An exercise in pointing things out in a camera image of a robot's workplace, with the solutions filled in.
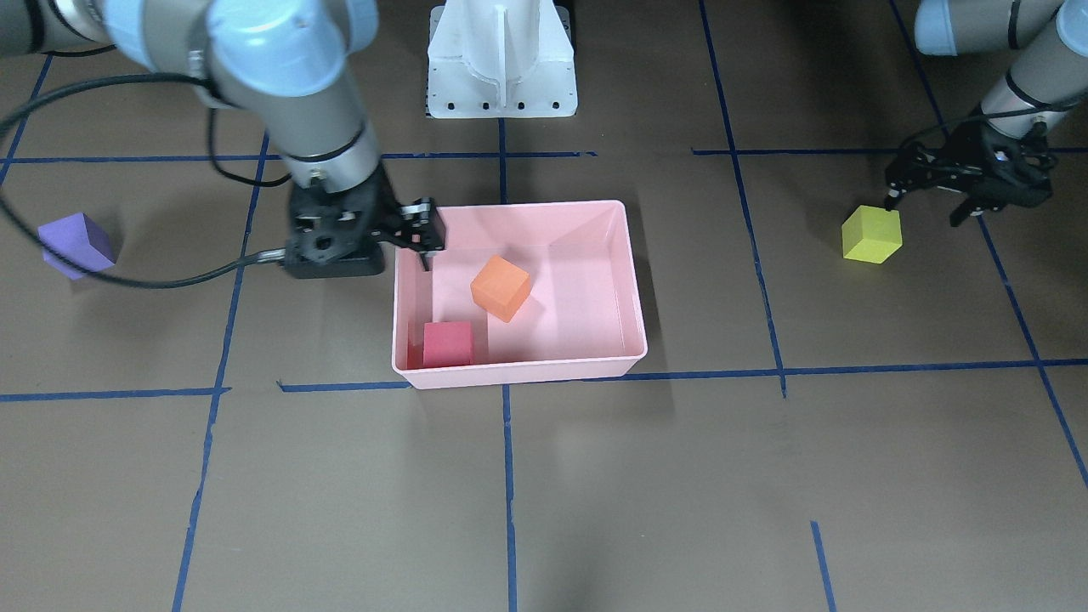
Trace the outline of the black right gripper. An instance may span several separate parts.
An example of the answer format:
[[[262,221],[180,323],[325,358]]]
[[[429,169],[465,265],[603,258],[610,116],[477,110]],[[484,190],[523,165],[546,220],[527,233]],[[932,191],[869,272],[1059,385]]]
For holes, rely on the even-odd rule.
[[[384,166],[351,189],[332,193],[323,179],[289,189],[289,233],[283,269],[296,279],[380,276],[386,268],[374,231],[394,247],[413,250],[428,274],[446,248],[446,225],[431,197],[397,207]]]

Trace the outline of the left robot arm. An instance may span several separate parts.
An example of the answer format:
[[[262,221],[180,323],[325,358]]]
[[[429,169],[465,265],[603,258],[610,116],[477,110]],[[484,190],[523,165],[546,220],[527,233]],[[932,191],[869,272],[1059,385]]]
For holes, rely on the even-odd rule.
[[[886,167],[883,208],[913,191],[947,189],[963,199],[949,224],[1036,208],[1051,198],[1058,157],[1049,134],[1085,102],[1084,1],[922,1],[915,47],[924,56],[1011,52],[1014,58],[967,117],[922,128]]]

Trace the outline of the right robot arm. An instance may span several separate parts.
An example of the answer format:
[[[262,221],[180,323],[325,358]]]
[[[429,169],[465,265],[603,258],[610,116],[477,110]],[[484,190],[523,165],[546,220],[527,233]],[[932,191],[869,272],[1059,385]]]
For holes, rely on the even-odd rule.
[[[397,201],[349,69],[349,56],[376,34],[373,1],[4,1],[3,57],[103,42],[144,73],[45,93],[4,117],[3,134],[74,94],[145,82],[190,85],[210,111],[260,117],[289,170],[292,227],[281,249],[178,281],[137,281],[62,254],[9,204],[3,216],[62,266],[133,289],[193,286],[257,264],[279,264],[297,278],[378,276],[383,244],[413,250],[430,271],[445,248],[445,224],[432,199]]]

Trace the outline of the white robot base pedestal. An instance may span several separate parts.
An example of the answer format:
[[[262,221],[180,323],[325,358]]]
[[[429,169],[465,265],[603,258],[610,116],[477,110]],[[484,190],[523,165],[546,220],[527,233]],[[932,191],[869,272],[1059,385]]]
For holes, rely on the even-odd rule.
[[[425,110],[440,120],[574,117],[571,1],[447,1],[432,8]]]

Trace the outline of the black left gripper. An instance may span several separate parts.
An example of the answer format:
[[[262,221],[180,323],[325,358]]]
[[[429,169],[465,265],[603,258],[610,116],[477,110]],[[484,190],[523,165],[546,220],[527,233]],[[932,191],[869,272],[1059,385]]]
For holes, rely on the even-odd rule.
[[[901,161],[886,167],[886,212],[894,212],[913,191],[954,191],[965,198],[949,213],[949,225],[960,228],[990,210],[1034,208],[1052,197],[1050,171],[1056,156],[1050,151],[1050,127],[1044,120],[1033,119],[1026,134],[1018,137],[982,119],[963,121],[938,148],[922,142],[935,131],[925,128],[908,136],[901,144]]]

